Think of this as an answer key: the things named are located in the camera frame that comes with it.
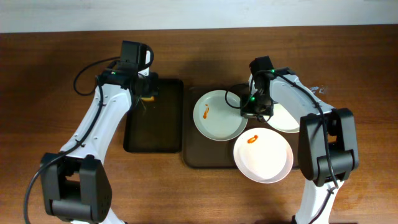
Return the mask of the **white plate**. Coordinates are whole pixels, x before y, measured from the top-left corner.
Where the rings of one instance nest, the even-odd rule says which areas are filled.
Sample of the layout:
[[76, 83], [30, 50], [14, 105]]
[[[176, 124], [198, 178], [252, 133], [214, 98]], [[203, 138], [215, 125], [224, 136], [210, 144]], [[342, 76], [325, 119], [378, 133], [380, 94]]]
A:
[[273, 115], [267, 123], [283, 133], [298, 133], [300, 129], [294, 117], [279, 103], [274, 104]]
[[294, 156], [287, 140], [267, 128], [243, 132], [233, 147], [237, 168], [248, 179], [262, 184], [276, 183], [290, 173]]

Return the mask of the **yellow green sponge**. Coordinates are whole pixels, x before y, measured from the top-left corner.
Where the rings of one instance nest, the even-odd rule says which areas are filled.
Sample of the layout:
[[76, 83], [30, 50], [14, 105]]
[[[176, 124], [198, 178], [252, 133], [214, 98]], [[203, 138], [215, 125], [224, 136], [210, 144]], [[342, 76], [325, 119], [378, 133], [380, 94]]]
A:
[[154, 96], [142, 97], [141, 100], [144, 102], [153, 102], [155, 101], [155, 97]]

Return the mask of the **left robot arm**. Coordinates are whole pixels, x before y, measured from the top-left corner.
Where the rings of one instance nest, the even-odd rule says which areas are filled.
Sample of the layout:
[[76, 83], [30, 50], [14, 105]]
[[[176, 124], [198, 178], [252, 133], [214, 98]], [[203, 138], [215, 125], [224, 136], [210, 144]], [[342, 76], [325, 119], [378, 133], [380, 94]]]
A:
[[48, 215], [70, 223], [122, 223], [111, 209], [104, 160], [123, 116], [154, 95], [153, 61], [150, 47], [124, 51], [96, 76], [94, 98], [79, 127], [59, 153], [43, 156], [34, 175], [41, 179]]

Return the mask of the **large brown tray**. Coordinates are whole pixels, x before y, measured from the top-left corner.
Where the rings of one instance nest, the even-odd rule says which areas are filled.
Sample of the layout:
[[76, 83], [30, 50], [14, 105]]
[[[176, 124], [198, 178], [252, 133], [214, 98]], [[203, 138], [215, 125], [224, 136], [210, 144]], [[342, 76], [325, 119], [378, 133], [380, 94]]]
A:
[[205, 93], [224, 90], [223, 86], [193, 86], [184, 92], [182, 159], [193, 169], [235, 169], [233, 157], [235, 139], [214, 141], [197, 130], [193, 120], [196, 102]]

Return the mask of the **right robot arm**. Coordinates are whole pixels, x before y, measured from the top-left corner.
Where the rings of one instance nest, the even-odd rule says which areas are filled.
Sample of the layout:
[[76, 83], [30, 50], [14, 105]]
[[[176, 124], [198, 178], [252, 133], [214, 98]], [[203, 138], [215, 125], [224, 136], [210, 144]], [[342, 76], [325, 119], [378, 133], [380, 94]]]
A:
[[298, 166], [305, 177], [302, 201], [292, 223], [328, 223], [336, 195], [359, 166], [354, 115], [317, 98], [289, 68], [251, 68], [249, 94], [241, 104], [267, 111], [282, 105], [299, 124]]

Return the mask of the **small black tray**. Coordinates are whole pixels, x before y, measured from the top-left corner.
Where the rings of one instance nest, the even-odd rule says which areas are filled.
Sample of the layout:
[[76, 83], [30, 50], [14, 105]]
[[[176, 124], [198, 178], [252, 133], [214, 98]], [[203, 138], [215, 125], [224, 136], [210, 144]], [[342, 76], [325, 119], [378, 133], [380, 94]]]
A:
[[127, 112], [123, 148], [130, 153], [182, 150], [183, 81], [159, 80], [159, 94]]

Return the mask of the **pale green plate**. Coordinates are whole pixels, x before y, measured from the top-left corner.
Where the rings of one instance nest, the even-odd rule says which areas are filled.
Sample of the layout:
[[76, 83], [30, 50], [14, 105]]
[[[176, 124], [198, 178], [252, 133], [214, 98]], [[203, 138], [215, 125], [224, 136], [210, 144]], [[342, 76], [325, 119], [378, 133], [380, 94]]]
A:
[[199, 132], [214, 141], [229, 141], [239, 136], [248, 120], [240, 115], [240, 98], [226, 90], [205, 93], [195, 103], [193, 121]]

